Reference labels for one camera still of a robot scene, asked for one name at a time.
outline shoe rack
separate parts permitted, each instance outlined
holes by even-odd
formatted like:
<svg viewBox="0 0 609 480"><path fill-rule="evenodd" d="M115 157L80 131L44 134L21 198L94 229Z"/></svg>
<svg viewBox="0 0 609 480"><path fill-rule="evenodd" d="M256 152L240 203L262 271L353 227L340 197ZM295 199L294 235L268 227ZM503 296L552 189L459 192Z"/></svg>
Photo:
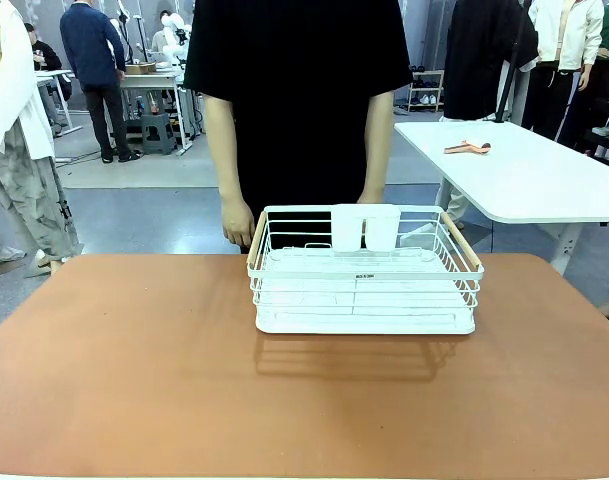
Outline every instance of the shoe rack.
<svg viewBox="0 0 609 480"><path fill-rule="evenodd" d="M415 88L415 82L423 77L435 77L437 78L437 87L421 87ZM444 91L444 70L429 70L426 72L413 72L413 83L409 87L408 94L408 109L411 108L434 108L436 112L440 110L441 107L444 106L444 102L442 101L442 92ZM417 98L420 99L423 95L435 95L437 98L437 103L435 105L423 105L421 103L412 103L413 96L417 94Z"/></svg>

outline hand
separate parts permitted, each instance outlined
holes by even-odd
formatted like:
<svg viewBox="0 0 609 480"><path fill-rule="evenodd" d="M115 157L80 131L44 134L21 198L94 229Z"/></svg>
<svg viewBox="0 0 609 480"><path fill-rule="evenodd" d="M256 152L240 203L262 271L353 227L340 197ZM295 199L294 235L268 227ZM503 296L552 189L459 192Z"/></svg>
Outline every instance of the hand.
<svg viewBox="0 0 609 480"><path fill-rule="evenodd" d="M584 90L586 90L586 87L588 87L588 82L589 82L590 77L591 77L590 72L585 71L582 73L582 76L580 77L580 83L578 86L578 90L580 92L583 92Z"/></svg>
<svg viewBox="0 0 609 480"><path fill-rule="evenodd" d="M234 245L250 247L255 235L255 220L244 199L222 199L224 236Z"/></svg>
<svg viewBox="0 0 609 480"><path fill-rule="evenodd" d="M602 57L602 58L609 58L609 49L608 49L608 48L601 47L601 48L600 48L600 49L597 51L597 55L598 55L599 57Z"/></svg>
<svg viewBox="0 0 609 480"><path fill-rule="evenodd" d="M357 203L361 204L377 204L382 203L384 197L384 189L381 190L366 190L362 192Z"/></svg>

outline dish rack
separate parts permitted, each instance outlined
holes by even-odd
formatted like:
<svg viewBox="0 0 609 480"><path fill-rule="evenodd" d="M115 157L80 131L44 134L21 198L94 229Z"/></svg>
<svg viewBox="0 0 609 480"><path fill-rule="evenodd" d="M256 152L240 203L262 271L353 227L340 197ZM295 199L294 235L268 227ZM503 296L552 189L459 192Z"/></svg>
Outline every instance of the dish rack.
<svg viewBox="0 0 609 480"><path fill-rule="evenodd" d="M290 334L472 333L484 275L480 259L441 208L399 208L396 247L386 253L335 252L330 206L266 208L248 256L257 328ZM300 220L302 214L316 219ZM328 228L284 232L283 223ZM272 248L285 235L320 241Z"/></svg>

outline white table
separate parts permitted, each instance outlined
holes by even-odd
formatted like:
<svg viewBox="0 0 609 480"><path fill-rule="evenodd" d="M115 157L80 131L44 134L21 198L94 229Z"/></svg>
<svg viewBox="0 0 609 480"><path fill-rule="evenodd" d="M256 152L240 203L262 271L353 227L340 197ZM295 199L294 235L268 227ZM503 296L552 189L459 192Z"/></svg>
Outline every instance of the white table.
<svg viewBox="0 0 609 480"><path fill-rule="evenodd" d="M179 84L183 80L183 72L181 71L170 71L170 72L156 72L149 73L146 75L126 75L122 80L120 86L122 89L142 89L142 90L173 90L175 92L175 98L177 100L177 117L180 123L180 132L182 137L182 149L177 153L178 156L183 155L186 151L193 146L193 142L186 139L186 130L184 130L184 114L183 108L187 105L182 106L184 98L180 94Z"/></svg>
<svg viewBox="0 0 609 480"><path fill-rule="evenodd" d="M64 110L66 121L68 122L68 129L62 130L62 132L60 132L60 136L68 135L69 133L76 132L83 128L82 126L73 126L73 122L71 121L71 114L68 111L68 104L66 103L66 100L64 100L64 95L62 94L62 87L60 86L60 82L57 79L58 75L70 75L72 73L73 72L71 72L70 70L40 70L38 72L35 72L35 75L37 76L38 80L50 78L52 80L55 80L55 85L57 85L57 93L60 96L60 101L62 102L62 109Z"/></svg>
<svg viewBox="0 0 609 480"><path fill-rule="evenodd" d="M512 123L398 123L396 130L491 220L539 224L564 273L584 223L609 222L609 167ZM487 155L444 154L463 140ZM449 190L438 204L446 209Z"/></svg>

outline brown table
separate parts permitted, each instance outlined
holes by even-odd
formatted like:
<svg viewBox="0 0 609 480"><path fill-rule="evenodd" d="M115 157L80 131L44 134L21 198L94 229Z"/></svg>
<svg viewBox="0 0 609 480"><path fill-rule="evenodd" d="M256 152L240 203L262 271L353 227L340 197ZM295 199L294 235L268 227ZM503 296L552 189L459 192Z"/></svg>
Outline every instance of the brown table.
<svg viewBox="0 0 609 480"><path fill-rule="evenodd" d="M609 322L482 258L469 337L269 336L241 256L85 256L0 326L0 473L609 476Z"/></svg>

